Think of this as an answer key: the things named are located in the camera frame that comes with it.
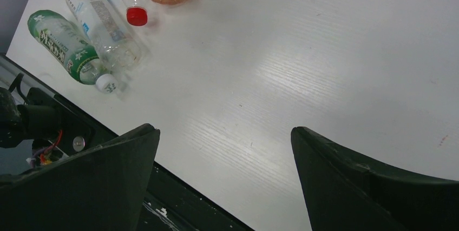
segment black metal frame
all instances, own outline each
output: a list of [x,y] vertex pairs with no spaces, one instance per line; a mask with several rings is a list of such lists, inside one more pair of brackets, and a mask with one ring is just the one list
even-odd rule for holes
[[[76,105],[72,104],[12,60],[4,55],[0,56],[0,60],[4,59],[7,63],[12,65],[10,66],[11,68],[9,68],[12,74],[22,72],[26,75],[24,82],[28,82],[29,85],[38,87],[31,88],[28,92],[27,98],[30,99],[31,102],[59,107],[61,111],[67,113],[72,118],[78,118],[79,122],[74,123],[82,126],[90,126],[90,130],[88,130],[88,128],[82,128],[82,130],[86,129],[83,134],[90,139],[88,147],[117,137],[110,129],[92,118]],[[69,135],[67,138],[64,138],[61,144],[61,148],[64,152],[69,153],[69,155],[75,153],[71,147],[71,137],[72,135]],[[174,222],[176,225],[175,227],[171,226],[169,223],[159,226],[159,224],[165,222],[164,219],[160,218],[161,214],[156,214],[160,212],[159,210],[161,208],[167,209],[167,218]],[[142,208],[137,229],[252,230],[249,226],[200,194],[197,190],[156,162],[154,163],[154,169],[150,176],[144,207]]]

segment green bottle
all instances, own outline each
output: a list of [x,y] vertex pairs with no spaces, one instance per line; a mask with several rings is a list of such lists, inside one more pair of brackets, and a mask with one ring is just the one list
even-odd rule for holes
[[80,83],[96,85],[104,93],[112,93],[118,81],[110,74],[75,26],[60,14],[50,10],[33,13],[27,25],[37,39]]

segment white surface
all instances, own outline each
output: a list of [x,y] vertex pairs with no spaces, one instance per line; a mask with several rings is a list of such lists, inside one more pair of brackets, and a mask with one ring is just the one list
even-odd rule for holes
[[71,17],[65,1],[30,0],[8,56],[118,134],[161,129],[159,164],[255,230],[304,230],[295,126],[459,180],[458,2],[193,0],[148,31],[125,92],[103,95],[27,31],[38,9]]

